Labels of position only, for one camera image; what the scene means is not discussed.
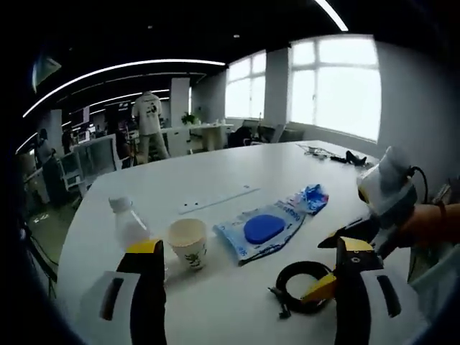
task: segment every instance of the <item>person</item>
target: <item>person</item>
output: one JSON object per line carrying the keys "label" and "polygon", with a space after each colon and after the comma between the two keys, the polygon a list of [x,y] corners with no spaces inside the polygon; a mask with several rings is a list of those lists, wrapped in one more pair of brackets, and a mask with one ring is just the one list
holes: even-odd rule
{"label": "person", "polygon": [[60,168],[55,153],[56,150],[48,142],[46,129],[42,128],[35,146],[35,159],[37,160],[37,167],[43,169],[43,180],[50,204],[54,207],[60,207],[67,201],[68,194],[64,182],[60,178]]}
{"label": "person", "polygon": [[131,149],[127,143],[127,140],[123,133],[118,128],[118,122],[109,121],[107,123],[107,134],[115,134],[115,144],[116,144],[116,153],[118,154],[118,158],[123,160],[121,168],[124,169],[129,167],[130,161],[124,160],[131,155]]}
{"label": "person", "polygon": [[460,243],[460,203],[416,205],[412,216],[401,226],[397,235],[402,243],[408,237],[419,245]]}
{"label": "person", "polygon": [[104,133],[104,131],[101,131],[101,127],[97,124],[96,125],[96,132],[94,133],[94,136],[96,138],[102,138],[104,135],[106,135],[106,134]]}
{"label": "person", "polygon": [[64,155],[70,153],[70,146],[73,145],[73,139],[69,129],[64,131],[61,141],[63,143]]}
{"label": "person", "polygon": [[161,113],[161,100],[150,91],[143,92],[134,102],[132,117],[136,119],[139,127],[139,153],[144,163],[148,163],[151,140],[154,142],[160,159],[170,157],[160,131],[159,116]]}

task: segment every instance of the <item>paper cup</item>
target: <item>paper cup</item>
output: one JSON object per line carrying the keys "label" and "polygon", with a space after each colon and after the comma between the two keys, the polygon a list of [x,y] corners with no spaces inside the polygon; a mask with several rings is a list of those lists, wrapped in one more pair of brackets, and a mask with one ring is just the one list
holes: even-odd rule
{"label": "paper cup", "polygon": [[204,267],[206,224],[202,221],[193,218],[175,221],[168,229],[167,242],[185,266],[192,270]]}

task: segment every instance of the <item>wall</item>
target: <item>wall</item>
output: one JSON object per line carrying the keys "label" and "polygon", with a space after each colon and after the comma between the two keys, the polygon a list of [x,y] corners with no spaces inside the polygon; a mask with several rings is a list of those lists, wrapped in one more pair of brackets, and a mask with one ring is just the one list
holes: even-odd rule
{"label": "wall", "polygon": [[190,87],[189,78],[171,79],[170,92],[170,118],[171,127],[181,127],[182,116],[188,112],[188,89]]}
{"label": "wall", "polygon": [[[460,133],[459,83],[452,81],[451,71],[443,70],[417,52],[385,43],[377,43],[382,81],[382,114],[378,144],[347,134],[304,124],[288,124],[303,129],[305,140],[323,140],[348,147],[367,155],[381,157],[387,146],[402,147],[413,165],[426,173],[431,193],[436,193],[448,176],[459,174]],[[271,122],[287,121],[286,90],[273,85],[287,85],[288,49],[267,53],[267,85],[264,117]],[[204,80],[195,88],[204,109],[220,109],[211,119],[224,117],[225,75]],[[242,123],[240,119],[227,119],[228,123]],[[417,189],[422,182],[415,177]]]}
{"label": "wall", "polygon": [[289,49],[267,53],[264,121],[276,126],[287,121]]}
{"label": "wall", "polygon": [[169,101],[161,101],[162,118],[165,120],[165,126],[171,127],[171,104]]}
{"label": "wall", "polygon": [[99,129],[101,131],[105,131],[105,129],[106,129],[106,116],[104,115],[103,112],[102,112],[102,114],[93,115],[93,124],[94,124],[94,127],[96,129],[99,126]]}
{"label": "wall", "polygon": [[192,88],[193,112],[202,122],[212,123],[225,117],[226,71],[203,79]]}
{"label": "wall", "polygon": [[[417,52],[378,42],[377,54],[382,82],[378,142],[300,125],[305,129],[304,139],[331,142],[375,157],[381,157],[390,145],[402,147],[410,163],[425,171],[433,195],[447,177],[455,175],[453,166],[460,161],[458,88],[448,71]],[[421,196],[421,177],[416,175],[414,181]]]}

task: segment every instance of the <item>plastic bottle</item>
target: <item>plastic bottle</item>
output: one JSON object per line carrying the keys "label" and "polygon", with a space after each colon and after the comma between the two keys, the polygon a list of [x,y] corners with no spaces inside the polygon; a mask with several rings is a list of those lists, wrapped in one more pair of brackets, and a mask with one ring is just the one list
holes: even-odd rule
{"label": "plastic bottle", "polygon": [[133,210],[130,198],[109,198],[109,203],[115,213],[115,236],[122,249],[150,238],[150,230]]}

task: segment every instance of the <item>potted plant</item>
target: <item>potted plant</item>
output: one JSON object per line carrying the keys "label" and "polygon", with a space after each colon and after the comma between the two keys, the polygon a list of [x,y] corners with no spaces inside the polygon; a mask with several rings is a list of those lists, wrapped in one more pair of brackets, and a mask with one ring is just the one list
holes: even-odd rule
{"label": "potted plant", "polygon": [[185,112],[185,115],[182,116],[182,123],[184,125],[187,125],[187,124],[194,124],[197,120],[196,116],[193,115],[192,113],[188,113],[187,111]]}

